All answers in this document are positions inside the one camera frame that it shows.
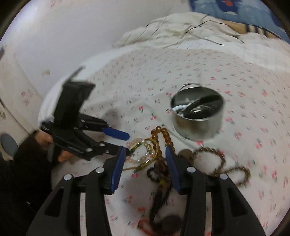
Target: bed sheet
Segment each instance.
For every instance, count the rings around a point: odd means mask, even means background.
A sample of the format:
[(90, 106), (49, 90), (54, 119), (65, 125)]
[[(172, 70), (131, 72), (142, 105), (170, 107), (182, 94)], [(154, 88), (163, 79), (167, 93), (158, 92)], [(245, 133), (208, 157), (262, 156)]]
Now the bed sheet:
[[(240, 191), (266, 234), (270, 235), (290, 205), (288, 75), (274, 73), (235, 55), (215, 50), (122, 50), (121, 56), (87, 77), (88, 81), (96, 83), (96, 89), (82, 112), (103, 118), (113, 127), (130, 133), (131, 140), (149, 137), (150, 130), (160, 125), (169, 130), (176, 152), (184, 148), (197, 149), (200, 145), (209, 146), (225, 153), (228, 166), (238, 163), (250, 168), (250, 182)], [(212, 140), (191, 142), (174, 130), (169, 100), (188, 82), (202, 83), (219, 91), (226, 99), (223, 127)], [(60, 91), (60, 84), (49, 93), (54, 101), (57, 91)], [(43, 106), (40, 118), (51, 113), (49, 106)], [(96, 133), (90, 135), (125, 145), (121, 140)], [(142, 154), (140, 148), (137, 156)], [(102, 165), (106, 158), (102, 156), (90, 162), (75, 158), (63, 163), (54, 170), (53, 182), (56, 184), (66, 173), (74, 176), (87, 174)], [(201, 155), (198, 160), (196, 167), (206, 172), (218, 164), (216, 158), (208, 155)], [(235, 175), (230, 177), (235, 181), (238, 178)], [(122, 173), (116, 193), (105, 198), (113, 235), (142, 235), (137, 223), (148, 216), (156, 187), (146, 177), (145, 171)], [(176, 213), (182, 216), (185, 204), (186, 199), (172, 191), (168, 205), (160, 215)], [(207, 207), (208, 236), (211, 232), (211, 206)], [(83, 204), (81, 209), (81, 229), (85, 235)]]

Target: black sleeve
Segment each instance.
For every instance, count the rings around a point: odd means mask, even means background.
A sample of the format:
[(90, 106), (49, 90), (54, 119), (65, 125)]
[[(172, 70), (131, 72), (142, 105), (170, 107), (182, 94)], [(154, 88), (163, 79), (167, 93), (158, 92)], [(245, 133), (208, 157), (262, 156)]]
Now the black sleeve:
[(25, 236), (36, 212), (0, 181), (0, 235)]
[(51, 192), (53, 164), (47, 160), (47, 151), (35, 140), (35, 133), (20, 145), (10, 168), (13, 191), (38, 211)]

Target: wire handle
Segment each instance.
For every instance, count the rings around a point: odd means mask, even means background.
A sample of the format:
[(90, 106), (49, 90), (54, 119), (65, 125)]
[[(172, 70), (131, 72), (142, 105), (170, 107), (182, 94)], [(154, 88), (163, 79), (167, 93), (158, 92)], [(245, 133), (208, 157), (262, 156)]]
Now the wire handle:
[(184, 84), (177, 92), (181, 91), (184, 87), (188, 86), (188, 85), (198, 85), (199, 87), (202, 87), (201, 84), (198, 84), (198, 83), (188, 83), (188, 84)]

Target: white blanket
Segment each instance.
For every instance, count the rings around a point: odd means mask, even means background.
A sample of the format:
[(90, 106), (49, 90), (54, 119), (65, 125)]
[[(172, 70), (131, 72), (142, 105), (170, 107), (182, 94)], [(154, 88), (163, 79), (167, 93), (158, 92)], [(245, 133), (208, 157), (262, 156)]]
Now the white blanket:
[(139, 47), (214, 49), (237, 55), (274, 72), (290, 72), (288, 43), (256, 33), (240, 35), (220, 23), (221, 20), (201, 13), (175, 13), (158, 18), (147, 27), (125, 33), (114, 46), (134, 44)]

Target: white wall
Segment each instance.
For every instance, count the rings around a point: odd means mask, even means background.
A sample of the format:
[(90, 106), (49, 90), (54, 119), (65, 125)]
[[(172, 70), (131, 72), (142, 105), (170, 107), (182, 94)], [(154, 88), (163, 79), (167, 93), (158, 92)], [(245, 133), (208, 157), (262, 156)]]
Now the white wall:
[(62, 76), (110, 49), (126, 31), (187, 10), (180, 0), (31, 0), (1, 43), (44, 97)]

